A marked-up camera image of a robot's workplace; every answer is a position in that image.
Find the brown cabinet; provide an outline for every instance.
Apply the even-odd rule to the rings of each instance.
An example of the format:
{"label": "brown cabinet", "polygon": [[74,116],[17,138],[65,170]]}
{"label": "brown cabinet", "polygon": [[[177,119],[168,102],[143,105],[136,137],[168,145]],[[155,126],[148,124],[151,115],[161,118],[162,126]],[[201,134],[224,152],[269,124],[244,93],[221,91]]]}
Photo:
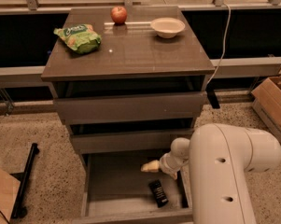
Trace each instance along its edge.
{"label": "brown cabinet", "polygon": [[[58,40],[42,74],[87,172],[82,218],[74,223],[190,221],[188,179],[140,167],[175,137],[191,135],[213,65],[178,7],[130,7],[121,26],[110,10],[73,9],[64,27],[90,23],[102,44],[80,56]],[[180,19],[186,29],[160,38],[149,26],[160,17]],[[148,187],[155,179],[170,200],[163,208]]]}

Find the black remote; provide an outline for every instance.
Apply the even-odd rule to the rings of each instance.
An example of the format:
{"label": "black remote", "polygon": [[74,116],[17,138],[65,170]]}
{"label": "black remote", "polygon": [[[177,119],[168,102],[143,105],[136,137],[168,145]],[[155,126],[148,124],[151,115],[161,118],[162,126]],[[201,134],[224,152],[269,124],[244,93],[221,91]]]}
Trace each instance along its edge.
{"label": "black remote", "polygon": [[163,207],[168,203],[168,199],[166,197],[166,194],[162,188],[162,184],[160,180],[153,181],[148,184],[155,200],[157,201],[158,207]]}

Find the white cable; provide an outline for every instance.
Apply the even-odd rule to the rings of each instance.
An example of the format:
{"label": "white cable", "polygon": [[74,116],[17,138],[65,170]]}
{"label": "white cable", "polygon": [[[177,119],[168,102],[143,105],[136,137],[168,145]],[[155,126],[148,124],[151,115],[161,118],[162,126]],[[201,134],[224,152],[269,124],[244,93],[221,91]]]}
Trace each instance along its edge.
{"label": "white cable", "polygon": [[231,9],[231,7],[230,7],[229,5],[227,5],[227,4],[224,4],[224,5],[225,5],[225,6],[227,7],[227,9],[228,9],[228,19],[227,19],[227,23],[226,23],[226,27],[225,27],[225,32],[224,32],[224,37],[223,37],[223,51],[222,51],[221,58],[220,58],[220,60],[219,60],[219,62],[218,62],[218,65],[217,65],[217,67],[216,67],[216,70],[215,70],[214,74],[213,74],[213,75],[209,78],[209,80],[207,81],[207,84],[214,78],[214,76],[215,76],[215,74],[216,74],[218,68],[219,68],[220,65],[221,65],[221,62],[222,62],[222,60],[223,60],[223,57],[225,56],[226,34],[227,34],[228,28],[229,28],[229,26],[230,26],[230,20],[231,20],[231,16],[232,16],[232,9]]}

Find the speckled floor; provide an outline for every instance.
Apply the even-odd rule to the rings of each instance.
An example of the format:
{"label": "speckled floor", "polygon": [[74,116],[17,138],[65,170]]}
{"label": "speckled floor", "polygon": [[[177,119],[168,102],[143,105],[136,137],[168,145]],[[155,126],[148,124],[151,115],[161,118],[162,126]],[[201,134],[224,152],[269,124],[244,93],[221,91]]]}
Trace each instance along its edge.
{"label": "speckled floor", "polygon": [[[31,144],[37,142],[40,149],[24,200],[28,215],[11,223],[71,223],[80,216],[85,173],[51,102],[19,103],[10,116],[3,114],[0,105],[2,169],[23,171]],[[267,130],[250,102],[222,104],[221,109],[205,105],[196,126],[211,122]],[[274,171],[246,174],[246,181],[257,223],[281,224],[281,164]]]}

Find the green chip bag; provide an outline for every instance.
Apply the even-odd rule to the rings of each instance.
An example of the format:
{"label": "green chip bag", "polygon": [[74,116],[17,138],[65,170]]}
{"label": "green chip bag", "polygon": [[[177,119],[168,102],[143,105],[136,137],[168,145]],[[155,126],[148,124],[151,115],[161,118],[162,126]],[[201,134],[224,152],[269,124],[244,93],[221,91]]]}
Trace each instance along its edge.
{"label": "green chip bag", "polygon": [[90,24],[69,28],[56,28],[56,34],[71,50],[78,54],[90,53],[100,47],[101,36],[93,31]]}

